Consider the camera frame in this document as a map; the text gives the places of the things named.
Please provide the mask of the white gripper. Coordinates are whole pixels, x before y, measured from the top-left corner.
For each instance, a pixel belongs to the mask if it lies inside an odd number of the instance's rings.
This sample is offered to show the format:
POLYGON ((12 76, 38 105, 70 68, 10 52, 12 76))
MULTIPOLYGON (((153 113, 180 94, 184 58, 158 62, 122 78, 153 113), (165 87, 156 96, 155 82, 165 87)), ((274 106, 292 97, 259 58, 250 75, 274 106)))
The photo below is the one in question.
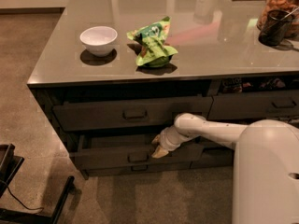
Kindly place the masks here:
POLYGON ((156 147, 155 151, 152 153, 151 157, 154 159, 160 159, 166 156, 169 151, 174 151, 179 148, 183 143, 189 140, 189 135, 175 126, 170 126, 157 134, 151 143, 156 147))

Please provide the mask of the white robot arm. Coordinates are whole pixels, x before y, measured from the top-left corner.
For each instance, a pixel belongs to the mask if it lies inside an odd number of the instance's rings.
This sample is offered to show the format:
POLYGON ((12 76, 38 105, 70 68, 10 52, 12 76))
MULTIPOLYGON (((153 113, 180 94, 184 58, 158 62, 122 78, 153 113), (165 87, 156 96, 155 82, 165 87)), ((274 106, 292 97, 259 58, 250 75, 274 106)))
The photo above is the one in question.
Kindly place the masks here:
POLYGON ((299 224, 299 130, 273 119, 249 125, 182 113, 154 139, 152 156, 204 137, 235 152, 232 224, 299 224))

